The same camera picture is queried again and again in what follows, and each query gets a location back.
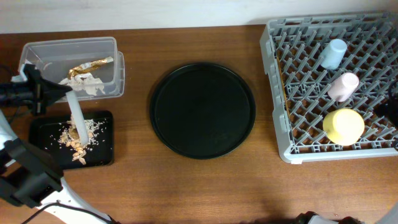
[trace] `wooden surface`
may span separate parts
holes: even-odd
[[[66,171],[65,178],[87,202],[121,223],[239,223],[294,218],[309,210],[331,219],[353,216],[374,223],[398,201],[398,157],[283,162],[260,54],[263,30],[239,26],[0,35],[0,59],[17,68],[27,42],[116,38],[126,63],[124,95],[81,102],[83,111],[113,113],[115,162]],[[237,150],[198,161],[161,143],[150,125],[148,105],[152,90],[171,69],[202,61],[240,74],[254,94],[257,116]],[[50,107],[47,116],[67,113],[62,103]],[[29,115],[12,124],[21,138],[27,139],[30,121]],[[20,223],[34,212],[0,201],[1,223]],[[32,223],[60,222],[43,213]]]

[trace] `robotic hand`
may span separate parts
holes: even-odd
[[[0,106],[27,106],[33,115],[45,114],[47,106],[72,91],[44,80],[35,65],[25,64],[19,80],[0,85]],[[65,223],[117,223],[81,199],[50,154],[21,141],[1,111],[0,174],[0,197],[12,205],[37,207],[37,214],[45,209]]]

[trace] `dish rack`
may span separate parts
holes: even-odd
[[[398,131],[373,111],[388,99],[388,88],[398,76],[396,15],[389,13],[273,19],[260,45],[264,70],[271,84],[272,117],[283,161],[310,161],[398,156]],[[336,70],[320,66],[327,44],[339,38],[348,49]],[[345,72],[357,74],[360,84],[344,102],[327,91]],[[322,130],[327,113],[351,108],[364,119],[357,143],[340,146]]]

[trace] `white wall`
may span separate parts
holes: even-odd
[[[397,0],[0,0],[0,33],[265,24],[270,18],[389,10]]]

